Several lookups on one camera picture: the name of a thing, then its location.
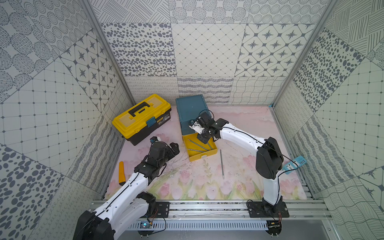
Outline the green striped pencil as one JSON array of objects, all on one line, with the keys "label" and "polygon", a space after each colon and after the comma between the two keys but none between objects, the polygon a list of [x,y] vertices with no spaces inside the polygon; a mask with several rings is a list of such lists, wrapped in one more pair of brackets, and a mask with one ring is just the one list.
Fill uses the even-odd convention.
[{"label": "green striped pencil", "polygon": [[225,179],[225,172],[224,172],[224,161],[223,161],[223,153],[222,150],[220,150],[220,160],[221,160],[221,170],[222,170],[222,178]]}]

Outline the yellow bottom drawer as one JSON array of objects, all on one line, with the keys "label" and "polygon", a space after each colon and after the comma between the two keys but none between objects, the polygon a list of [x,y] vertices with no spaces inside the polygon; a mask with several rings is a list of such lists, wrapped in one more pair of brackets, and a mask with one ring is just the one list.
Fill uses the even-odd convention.
[{"label": "yellow bottom drawer", "polygon": [[195,149],[195,150],[206,151],[206,150],[196,146],[195,144],[189,142],[188,139],[190,139],[190,140],[194,141],[195,143],[207,148],[209,151],[206,151],[205,153],[199,153],[199,152],[193,152],[193,151],[187,150],[187,154],[188,154],[190,162],[194,162],[194,161],[206,158],[206,157],[210,157],[210,156],[213,156],[213,155],[218,153],[218,148],[216,147],[213,140],[209,140],[209,142],[208,142],[214,148],[213,150],[211,150],[207,144],[203,144],[200,140],[198,140],[197,136],[198,136],[197,133],[183,136],[183,141],[184,141],[186,149]]}]

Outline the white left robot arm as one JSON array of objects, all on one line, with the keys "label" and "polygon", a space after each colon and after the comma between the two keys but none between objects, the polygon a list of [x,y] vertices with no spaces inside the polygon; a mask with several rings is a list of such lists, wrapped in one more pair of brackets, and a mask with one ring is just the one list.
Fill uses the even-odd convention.
[{"label": "white left robot arm", "polygon": [[167,162],[180,153],[177,143],[151,139],[149,153],[134,168],[127,182],[93,212],[85,211],[78,219],[75,240],[117,240],[141,217],[156,215],[156,198],[145,190],[162,174]]}]

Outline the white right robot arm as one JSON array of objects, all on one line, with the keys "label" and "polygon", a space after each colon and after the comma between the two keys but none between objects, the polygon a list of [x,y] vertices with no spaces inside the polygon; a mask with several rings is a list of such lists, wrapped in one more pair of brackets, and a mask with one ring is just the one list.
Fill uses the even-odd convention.
[{"label": "white right robot arm", "polygon": [[251,135],[227,120],[214,120],[205,111],[202,111],[195,120],[190,121],[189,127],[198,133],[198,140],[204,144],[210,140],[224,139],[248,150],[255,156],[255,169],[263,177],[264,184],[264,194],[259,209],[273,218],[283,203],[279,177],[283,169],[284,156],[277,140],[273,137],[264,139]]}]

